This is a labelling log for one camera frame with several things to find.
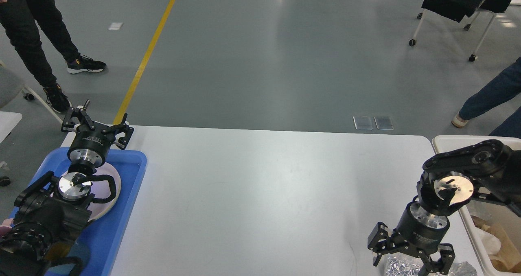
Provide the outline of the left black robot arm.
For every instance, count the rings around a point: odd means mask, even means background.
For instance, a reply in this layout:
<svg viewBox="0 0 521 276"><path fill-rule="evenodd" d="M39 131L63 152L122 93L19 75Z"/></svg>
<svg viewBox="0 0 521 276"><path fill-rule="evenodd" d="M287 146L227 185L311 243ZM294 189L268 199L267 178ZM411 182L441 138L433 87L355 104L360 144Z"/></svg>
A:
<svg viewBox="0 0 521 276"><path fill-rule="evenodd" d="M65 174L47 171L22 191L14 202L18 208L13 227L1 236L2 276L43 276L58 265L71 264L71 276L78 276L84 264L80 257L50 256L57 244L72 245L91 224L91 204L116 200L115 178L97 174L112 145L124 150L134 133L124 114L119 124L92 120L83 106L69 108L62 132L75 137L67 152L70 161Z"/></svg>

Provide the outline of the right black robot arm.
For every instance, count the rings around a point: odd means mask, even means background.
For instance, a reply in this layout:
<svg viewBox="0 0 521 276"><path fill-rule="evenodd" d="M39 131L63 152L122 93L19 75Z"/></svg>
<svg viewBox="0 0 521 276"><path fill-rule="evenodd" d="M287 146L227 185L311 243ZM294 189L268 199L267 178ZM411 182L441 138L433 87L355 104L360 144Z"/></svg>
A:
<svg viewBox="0 0 521 276"><path fill-rule="evenodd" d="M419 258L419 275L448 274L454 248L442 239L450 228L448 217L471 200L498 204L520 215L519 150L488 139L428 159L417 182L417 196L407 204L393 230L378 222L367 239L373 265L385 254Z"/></svg>

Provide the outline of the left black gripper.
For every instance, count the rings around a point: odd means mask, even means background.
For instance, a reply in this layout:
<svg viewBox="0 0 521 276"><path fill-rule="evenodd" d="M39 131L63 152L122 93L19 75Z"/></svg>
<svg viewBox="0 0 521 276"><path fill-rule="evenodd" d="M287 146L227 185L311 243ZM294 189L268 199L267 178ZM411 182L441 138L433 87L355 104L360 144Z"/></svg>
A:
<svg viewBox="0 0 521 276"><path fill-rule="evenodd" d="M101 166L106 161L111 145L125 150L134 133L134 128L127 122L128 113L123 115L119 124L107 126L95 123L86 113L90 100L78 107L70 107L63 117L61 132L75 132L76 137L68 151L71 164L81 161L91 166Z"/></svg>

